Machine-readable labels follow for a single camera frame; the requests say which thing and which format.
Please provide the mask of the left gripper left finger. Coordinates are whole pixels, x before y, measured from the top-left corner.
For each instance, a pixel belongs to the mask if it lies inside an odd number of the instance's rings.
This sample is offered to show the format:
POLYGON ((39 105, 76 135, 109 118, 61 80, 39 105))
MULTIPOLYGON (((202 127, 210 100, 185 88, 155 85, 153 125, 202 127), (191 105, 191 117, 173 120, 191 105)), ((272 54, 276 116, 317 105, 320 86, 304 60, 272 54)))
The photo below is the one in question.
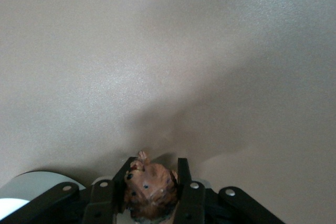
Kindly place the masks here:
POLYGON ((74 182, 56 184, 1 223, 116 223, 123 212, 123 175, 134 160, 130 157, 113 179, 101 179, 85 189, 74 182))

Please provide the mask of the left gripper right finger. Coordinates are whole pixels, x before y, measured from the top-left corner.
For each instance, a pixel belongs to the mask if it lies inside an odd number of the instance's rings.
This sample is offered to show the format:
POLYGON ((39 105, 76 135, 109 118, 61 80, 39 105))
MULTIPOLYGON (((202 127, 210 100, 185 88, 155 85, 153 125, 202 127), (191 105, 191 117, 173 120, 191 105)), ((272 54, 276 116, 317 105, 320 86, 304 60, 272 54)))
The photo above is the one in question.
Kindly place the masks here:
POLYGON ((178 196, 174 223, 284 224, 271 211, 238 187, 214 192, 192 180, 186 158, 178 159, 178 196))

